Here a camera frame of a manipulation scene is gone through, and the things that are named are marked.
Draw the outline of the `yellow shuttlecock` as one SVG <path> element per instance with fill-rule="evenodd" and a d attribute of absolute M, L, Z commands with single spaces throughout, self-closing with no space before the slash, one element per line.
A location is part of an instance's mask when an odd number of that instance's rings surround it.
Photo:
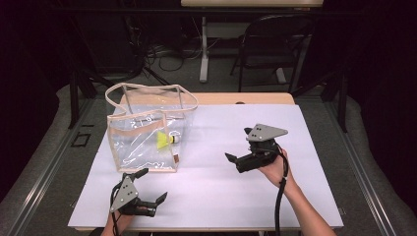
<path fill-rule="evenodd" d="M 156 147 L 164 148 L 171 144 L 177 144 L 181 140 L 179 134 L 165 134 L 163 132 L 156 133 Z"/>

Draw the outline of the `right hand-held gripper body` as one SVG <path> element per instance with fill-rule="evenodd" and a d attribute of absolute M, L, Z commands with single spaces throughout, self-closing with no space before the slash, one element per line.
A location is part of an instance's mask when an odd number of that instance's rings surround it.
<path fill-rule="evenodd" d="M 264 124 L 256 124 L 252 132 L 247 135 L 250 153 L 237 157 L 235 162 L 239 173 L 267 166 L 280 155 L 283 157 L 280 145 L 275 141 L 277 137 L 287 135 L 288 131 Z M 284 161 L 284 174 L 287 174 L 288 161 Z"/>

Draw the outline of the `wooden table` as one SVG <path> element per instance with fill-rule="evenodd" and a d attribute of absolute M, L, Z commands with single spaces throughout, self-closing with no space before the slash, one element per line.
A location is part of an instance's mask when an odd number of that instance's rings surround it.
<path fill-rule="evenodd" d="M 194 93 L 194 96 L 198 99 L 199 106 L 231 104 L 296 105 L 292 96 L 288 93 L 197 92 Z M 78 230 L 91 230 L 103 226 L 108 214 L 111 213 L 109 209 L 113 188 L 122 181 L 124 173 L 136 172 L 120 172 L 117 170 L 106 131 L 91 166 L 87 182 L 70 218 L 70 226 Z M 275 198 L 275 200 L 278 203 L 288 201 L 278 198 Z"/>

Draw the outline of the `white table mat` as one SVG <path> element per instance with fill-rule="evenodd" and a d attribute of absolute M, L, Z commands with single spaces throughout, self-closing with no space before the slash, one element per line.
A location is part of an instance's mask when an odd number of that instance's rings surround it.
<path fill-rule="evenodd" d="M 136 180 L 139 196 L 167 198 L 154 217 L 138 216 L 136 231 L 296 229 L 288 201 L 258 170 L 239 173 L 225 153 L 242 156 L 249 144 L 244 128 L 266 124 L 288 131 L 277 138 L 289 155 L 293 176 L 310 203 L 333 228 L 343 222 L 301 109 L 287 104 L 201 105 L 180 155 L 176 172 L 150 172 Z"/>

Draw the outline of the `black floor socket frame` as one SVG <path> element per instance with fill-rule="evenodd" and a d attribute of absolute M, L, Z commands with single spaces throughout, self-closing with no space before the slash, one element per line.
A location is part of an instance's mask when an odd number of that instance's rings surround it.
<path fill-rule="evenodd" d="M 72 148 L 84 148 L 89 143 L 89 139 L 90 139 L 90 133 L 78 132 L 71 143 L 71 147 Z"/>

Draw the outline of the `aluminium floor rail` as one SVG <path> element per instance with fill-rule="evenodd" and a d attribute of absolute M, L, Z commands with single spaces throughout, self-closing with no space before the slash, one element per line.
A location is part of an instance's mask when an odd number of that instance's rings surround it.
<path fill-rule="evenodd" d="M 81 118 L 67 127 L 65 109 L 0 204 L 0 236 L 88 236 L 69 225 L 103 135 L 100 99 L 82 103 Z M 85 147 L 71 147 L 78 132 L 90 133 Z"/>
<path fill-rule="evenodd" d="M 351 169 L 355 175 L 356 181 L 361 189 L 362 195 L 367 203 L 382 236 L 397 236 L 390 219 L 387 216 L 387 212 L 372 185 L 369 176 L 362 164 L 362 161 L 352 144 L 349 136 L 339 126 L 336 114 L 336 108 L 331 102 L 325 102 L 324 106 L 330 116 L 330 120 L 335 127 L 339 137 L 342 139 L 343 145 L 348 152 L 348 159 Z"/>

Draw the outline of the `transparent bag with beige trim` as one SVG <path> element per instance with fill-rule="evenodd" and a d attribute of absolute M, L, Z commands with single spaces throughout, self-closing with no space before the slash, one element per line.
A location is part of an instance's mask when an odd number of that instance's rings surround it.
<path fill-rule="evenodd" d="M 110 107 L 107 137 L 120 172 L 174 172 L 193 123 L 198 99 L 179 85 L 121 83 L 105 92 Z M 156 147 L 156 133 L 179 134 L 181 140 Z"/>

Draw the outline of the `black metal stand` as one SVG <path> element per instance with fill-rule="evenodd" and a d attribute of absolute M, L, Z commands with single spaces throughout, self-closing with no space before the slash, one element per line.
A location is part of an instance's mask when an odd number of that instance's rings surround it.
<path fill-rule="evenodd" d="M 291 95 L 293 97 L 297 97 L 322 83 L 326 84 L 324 90 L 321 93 L 322 101 L 333 101 L 335 96 L 338 95 L 336 121 L 341 130 L 346 133 L 346 103 L 348 80 L 343 71 L 338 70 L 329 72 L 324 76 L 314 80 L 313 82 L 292 91 Z"/>
<path fill-rule="evenodd" d="M 113 86 L 112 82 L 87 68 L 76 69 L 71 74 L 69 83 L 71 105 L 70 129 L 73 129 L 80 119 L 79 92 L 87 99 L 94 99 L 97 96 L 97 91 L 93 86 L 94 83 L 102 84 L 108 88 Z"/>

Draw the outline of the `person's left hand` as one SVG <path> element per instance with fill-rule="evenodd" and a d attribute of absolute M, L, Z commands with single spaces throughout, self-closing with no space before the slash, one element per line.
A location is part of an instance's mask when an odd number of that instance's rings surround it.
<path fill-rule="evenodd" d="M 133 215 L 125 215 L 118 212 L 110 213 L 100 236 L 120 236 L 134 218 Z"/>

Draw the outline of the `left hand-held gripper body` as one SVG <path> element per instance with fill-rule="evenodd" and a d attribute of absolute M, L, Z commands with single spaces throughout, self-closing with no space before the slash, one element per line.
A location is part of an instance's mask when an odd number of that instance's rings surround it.
<path fill-rule="evenodd" d="M 118 211 L 125 215 L 154 217 L 156 203 L 144 202 L 139 198 L 139 192 L 134 184 L 136 179 L 131 180 L 131 174 L 124 173 L 122 181 L 113 188 L 109 211 L 111 213 Z"/>

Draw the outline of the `white-legged desk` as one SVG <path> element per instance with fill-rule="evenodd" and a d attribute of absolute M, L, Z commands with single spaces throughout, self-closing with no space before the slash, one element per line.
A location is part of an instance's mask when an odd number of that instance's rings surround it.
<path fill-rule="evenodd" d="M 257 10 L 267 9 L 307 9 L 321 8 L 324 0 L 180 0 L 181 6 L 188 10 Z M 200 82 L 206 83 L 209 78 L 209 38 L 237 38 L 241 35 L 248 23 L 238 21 L 237 23 L 213 23 L 208 22 L 202 16 L 202 61 L 200 71 Z"/>

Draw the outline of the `person's right hand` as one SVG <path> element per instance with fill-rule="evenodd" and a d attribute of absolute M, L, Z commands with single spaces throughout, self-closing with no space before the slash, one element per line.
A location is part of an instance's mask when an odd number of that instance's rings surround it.
<path fill-rule="evenodd" d="M 259 170 L 276 187 L 279 187 L 282 182 L 282 179 L 286 178 L 284 194 L 291 195 L 298 189 L 298 185 L 293 178 L 289 165 L 287 165 L 287 174 L 284 174 L 284 161 L 288 161 L 288 156 L 287 156 L 287 152 L 285 149 L 282 151 L 282 154 L 283 154 L 283 157 L 279 155 L 273 163 L 264 167 L 260 167 Z"/>

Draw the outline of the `black folding chair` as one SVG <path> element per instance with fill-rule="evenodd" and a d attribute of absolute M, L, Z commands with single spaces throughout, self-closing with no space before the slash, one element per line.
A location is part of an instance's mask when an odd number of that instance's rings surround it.
<path fill-rule="evenodd" d="M 238 37 L 238 55 L 230 74 L 239 67 L 238 90 L 242 90 L 244 70 L 291 68 L 288 91 L 292 91 L 303 43 L 314 28 L 306 15 L 268 15 L 252 21 Z"/>

